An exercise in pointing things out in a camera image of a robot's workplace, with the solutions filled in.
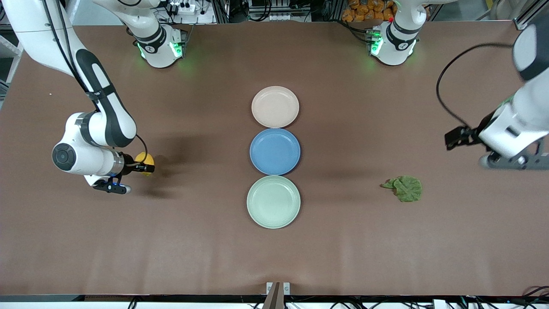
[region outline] blue plate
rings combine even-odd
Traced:
[[[254,166],[267,175],[283,175],[299,162],[301,148],[298,139],[284,129],[267,129],[257,134],[250,145]]]

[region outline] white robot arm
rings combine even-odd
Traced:
[[[160,0],[92,0],[115,14],[137,40],[141,55],[155,68],[165,68],[183,57],[185,32],[160,25],[153,11]]]
[[[95,106],[75,113],[52,152],[61,170],[83,175],[95,189],[125,194],[130,187],[113,182],[129,172],[152,172],[114,150],[136,136],[136,124],[122,104],[103,66],[76,36],[58,0],[3,0],[6,15],[25,51],[35,61],[73,76]]]
[[[528,25],[513,45],[513,61],[524,85],[475,128],[460,126],[445,135],[448,150],[485,144],[488,168],[549,169],[543,138],[549,134],[549,19]],[[536,145],[530,153],[527,147]]]
[[[457,0],[395,0],[398,11],[393,21],[384,21],[373,28],[379,31],[370,54],[388,65],[403,63],[413,52],[417,35],[427,18],[423,4],[445,4]]]

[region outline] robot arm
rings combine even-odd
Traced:
[[[445,4],[456,0],[395,0],[398,11],[393,21],[384,21],[373,28],[379,31],[371,45],[371,55],[382,63],[399,65],[413,52],[417,35],[427,18],[423,4]]]
[[[132,142],[136,124],[97,57],[80,42],[58,0],[3,0],[2,4],[29,56],[73,76],[96,108],[68,118],[65,134],[52,152],[54,164],[83,175],[95,189],[129,192],[129,187],[113,183],[113,177],[120,179],[133,170],[151,172],[154,167],[135,164],[131,156],[113,150]]]
[[[448,150],[485,144],[481,158],[489,168],[549,169],[543,138],[549,134],[549,19],[530,24],[513,45],[513,61],[525,84],[486,116],[476,129],[458,127],[446,134]],[[526,148],[537,144],[535,153]]]
[[[115,14],[130,29],[141,55],[155,68],[165,68],[183,57],[185,33],[169,25],[160,25],[150,10],[160,0],[92,0]]]

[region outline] brown table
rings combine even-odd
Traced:
[[[367,56],[337,24],[197,26],[187,58],[153,69],[123,27],[81,27],[158,163],[134,193],[88,187],[52,164],[67,117],[92,110],[76,82],[24,57],[0,113],[1,294],[519,295],[549,279],[547,172],[481,169],[484,148],[446,152],[457,126],[438,105],[443,66],[476,43],[513,42],[510,21],[427,23],[399,67]],[[297,219],[267,230],[245,198],[262,174],[250,104],[281,85],[300,100],[288,128],[302,158],[287,177]],[[472,124],[521,82],[508,49],[477,50],[441,92]],[[138,141],[126,149],[136,155]],[[408,174],[400,203],[379,184]]]

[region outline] green plate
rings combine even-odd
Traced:
[[[251,218],[267,229],[279,229],[298,216],[301,198],[298,188],[285,177],[266,176],[256,181],[248,192]]]

